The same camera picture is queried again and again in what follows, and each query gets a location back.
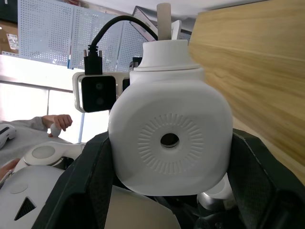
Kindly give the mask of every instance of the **person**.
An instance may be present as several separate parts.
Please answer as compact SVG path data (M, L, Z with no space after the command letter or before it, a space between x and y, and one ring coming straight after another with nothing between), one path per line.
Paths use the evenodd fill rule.
M72 125L72 122L68 114L45 115L43 117L35 117L31 120L17 120L12 122L0 121L0 124L10 124L17 130L16 137L7 141L4 147L0 149L0 180L9 170L15 168L19 162L19 158L23 157L31 147L50 141L70 144L70 142L59 137L53 137L52 134L47 134L47 131L53 123L58 129L66 131Z

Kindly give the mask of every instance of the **round hole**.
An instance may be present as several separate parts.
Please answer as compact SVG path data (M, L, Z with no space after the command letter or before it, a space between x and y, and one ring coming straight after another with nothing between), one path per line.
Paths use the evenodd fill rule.
M179 138L173 133L168 133L161 138L160 142L161 145L165 148L174 148L179 144Z

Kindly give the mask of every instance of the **person's hand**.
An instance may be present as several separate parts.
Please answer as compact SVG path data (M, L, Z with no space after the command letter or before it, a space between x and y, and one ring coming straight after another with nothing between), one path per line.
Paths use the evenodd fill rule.
M12 160L11 162L9 162L7 165L3 166L2 168L0 168L0 180L5 176L5 174L7 174L7 172L9 172L10 170L13 170L19 161L20 161L20 159L17 158L15 160Z
M60 114L60 115L45 115L42 117L43 124L50 128L54 123L56 128L59 130L66 131L66 129L72 125L72 119L68 114Z

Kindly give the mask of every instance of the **cable connector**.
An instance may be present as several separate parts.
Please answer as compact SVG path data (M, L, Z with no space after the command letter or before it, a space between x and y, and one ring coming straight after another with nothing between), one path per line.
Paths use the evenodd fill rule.
M84 65L85 75L102 75L102 52L99 51L98 47L94 45L88 45L88 56L87 51L84 50Z

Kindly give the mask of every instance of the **wooden surface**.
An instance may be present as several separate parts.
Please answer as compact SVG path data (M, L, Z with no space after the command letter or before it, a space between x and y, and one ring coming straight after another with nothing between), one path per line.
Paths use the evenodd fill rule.
M203 12L190 54L228 100L234 127L260 137L305 184L305 1Z

